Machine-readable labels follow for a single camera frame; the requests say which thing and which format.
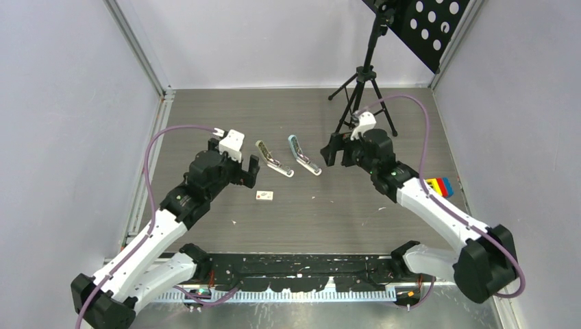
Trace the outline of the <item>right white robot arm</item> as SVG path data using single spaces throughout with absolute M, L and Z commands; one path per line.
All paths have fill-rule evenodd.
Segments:
M 479 304 L 501 296 L 500 291 L 515 281 L 519 288 L 503 296 L 523 292 L 526 279 L 510 230 L 503 225 L 488 226 L 436 193 L 417 171 L 396 159 L 392 140 L 384 130 L 333 133 L 320 154 L 331 167 L 338 152 L 343 154 L 342 166 L 366 171 L 377 192 L 424 220 L 451 247 L 443 250 L 411 241 L 396 249 L 391 263 L 395 278 L 404 282 L 416 274 L 440 278 L 454 283 L 465 297 Z

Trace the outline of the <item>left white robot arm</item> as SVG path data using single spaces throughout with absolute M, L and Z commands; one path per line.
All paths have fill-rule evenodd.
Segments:
M 72 281 L 78 323 L 129 328 L 157 296 L 181 282 L 201 284 L 209 278 L 210 256 L 192 243 L 156 268 L 150 266 L 210 210 L 211 202 L 226 186 L 255 186 L 258 158 L 252 156 L 248 170 L 243 170 L 243 139 L 234 130 L 219 140 L 210 139 L 208 150 L 195 156 L 183 181 L 153 211 L 146 228 L 100 270 L 91 276 L 81 273 Z

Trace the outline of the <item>blue white stapler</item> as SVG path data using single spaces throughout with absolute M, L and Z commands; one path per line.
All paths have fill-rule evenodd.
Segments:
M 293 156 L 295 157 L 295 160 L 305 169 L 307 169 L 309 172 L 311 172 L 311 174 L 315 175 L 315 176 L 319 176 L 322 173 L 322 169 L 320 168 L 320 166 L 316 165 L 315 163 L 313 163 L 313 161 L 311 159 L 309 159 L 309 157 L 307 157 L 298 140 L 297 137 L 294 134 L 291 134 L 288 137 L 288 143 L 290 146 L 290 149 L 293 153 Z

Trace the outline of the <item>white staple box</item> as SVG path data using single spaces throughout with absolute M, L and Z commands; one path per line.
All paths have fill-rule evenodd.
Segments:
M 273 191 L 256 191 L 256 200 L 273 201 Z

